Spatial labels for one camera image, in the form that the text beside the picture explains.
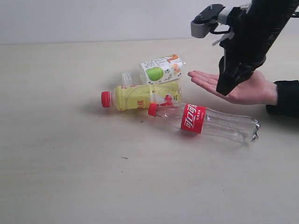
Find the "plastic bottle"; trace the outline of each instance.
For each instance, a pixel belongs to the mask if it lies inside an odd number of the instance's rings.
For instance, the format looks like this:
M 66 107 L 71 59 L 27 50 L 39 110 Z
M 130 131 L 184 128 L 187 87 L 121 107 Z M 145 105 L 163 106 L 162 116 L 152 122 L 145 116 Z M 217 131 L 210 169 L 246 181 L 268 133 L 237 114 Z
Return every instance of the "plastic bottle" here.
M 260 124 L 247 117 L 217 112 L 185 103 L 149 106 L 149 115 L 166 119 L 178 129 L 214 135 L 241 143 L 257 140 Z
M 148 108 L 151 103 L 179 103 L 181 89 L 177 81 L 161 85 L 117 86 L 113 91 L 102 92 L 102 106 L 114 106 L 119 111 Z
M 131 71 L 122 73 L 124 86 L 161 84 L 182 77 L 185 61 L 173 54 L 137 64 Z

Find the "white wall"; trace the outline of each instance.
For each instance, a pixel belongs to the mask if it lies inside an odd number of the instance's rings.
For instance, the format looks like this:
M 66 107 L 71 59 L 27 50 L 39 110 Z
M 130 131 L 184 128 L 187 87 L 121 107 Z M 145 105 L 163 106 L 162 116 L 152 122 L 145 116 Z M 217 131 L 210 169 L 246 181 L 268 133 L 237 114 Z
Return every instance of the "white wall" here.
M 188 38 L 191 20 L 209 4 L 249 1 L 0 0 L 0 44 Z M 296 22 L 284 32 L 299 33 Z

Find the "bottle cap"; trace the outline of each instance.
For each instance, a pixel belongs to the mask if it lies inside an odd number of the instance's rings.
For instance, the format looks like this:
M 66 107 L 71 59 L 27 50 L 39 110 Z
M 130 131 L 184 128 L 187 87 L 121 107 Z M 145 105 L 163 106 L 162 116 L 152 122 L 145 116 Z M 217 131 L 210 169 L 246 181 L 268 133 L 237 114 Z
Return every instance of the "bottle cap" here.
M 110 92 L 102 92 L 102 106 L 110 107 Z
M 130 72 L 126 71 L 126 72 L 122 73 L 121 79 L 122 79 L 122 84 L 124 86 L 132 86 L 133 85 Z
M 149 105 L 149 115 L 155 117 L 157 111 L 158 104 L 150 104 Z

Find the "green apple illustration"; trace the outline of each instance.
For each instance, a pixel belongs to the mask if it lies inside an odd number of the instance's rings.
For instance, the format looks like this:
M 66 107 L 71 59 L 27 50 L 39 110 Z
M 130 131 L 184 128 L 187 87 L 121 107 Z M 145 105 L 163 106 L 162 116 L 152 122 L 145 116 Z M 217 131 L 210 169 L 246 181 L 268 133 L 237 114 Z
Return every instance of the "green apple illustration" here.
M 164 71 L 160 67 L 154 67 L 147 69 L 146 74 L 148 75 L 150 81 L 158 81 L 162 78 Z

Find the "white bottle label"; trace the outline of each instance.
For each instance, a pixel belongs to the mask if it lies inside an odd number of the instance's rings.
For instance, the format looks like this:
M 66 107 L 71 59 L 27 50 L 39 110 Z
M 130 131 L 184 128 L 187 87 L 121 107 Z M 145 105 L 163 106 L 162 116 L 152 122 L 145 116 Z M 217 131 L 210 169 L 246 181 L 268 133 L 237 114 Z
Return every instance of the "white bottle label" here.
M 175 54 L 140 64 L 145 72 L 147 84 L 166 83 L 182 76 L 183 63 Z

